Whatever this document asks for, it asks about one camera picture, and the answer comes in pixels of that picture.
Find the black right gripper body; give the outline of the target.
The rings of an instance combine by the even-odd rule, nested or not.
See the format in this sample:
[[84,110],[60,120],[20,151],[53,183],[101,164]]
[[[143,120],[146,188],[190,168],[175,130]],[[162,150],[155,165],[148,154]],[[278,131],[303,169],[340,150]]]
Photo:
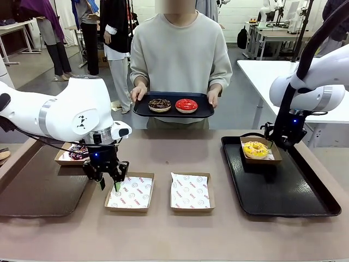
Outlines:
[[305,116],[288,114],[285,124],[285,135],[288,140],[301,140],[307,134],[304,129]]

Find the person's left hand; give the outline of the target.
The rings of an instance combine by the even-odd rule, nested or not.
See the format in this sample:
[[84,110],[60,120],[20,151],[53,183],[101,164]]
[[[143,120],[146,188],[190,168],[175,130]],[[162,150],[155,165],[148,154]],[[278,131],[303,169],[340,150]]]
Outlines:
[[209,104],[215,109],[218,105],[219,90],[214,88],[207,93]]

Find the person's right hand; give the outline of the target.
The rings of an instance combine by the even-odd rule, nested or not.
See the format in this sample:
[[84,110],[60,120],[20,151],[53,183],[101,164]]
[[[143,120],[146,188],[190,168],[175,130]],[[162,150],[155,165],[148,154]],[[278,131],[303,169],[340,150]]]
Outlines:
[[141,101],[143,96],[147,93],[148,89],[144,85],[138,85],[131,91],[131,99],[134,103]]

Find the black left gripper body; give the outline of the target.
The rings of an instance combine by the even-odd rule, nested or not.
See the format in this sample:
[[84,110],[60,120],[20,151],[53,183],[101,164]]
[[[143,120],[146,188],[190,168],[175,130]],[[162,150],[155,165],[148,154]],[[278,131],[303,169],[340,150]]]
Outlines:
[[87,147],[91,166],[96,172],[117,173],[118,158],[115,146]]

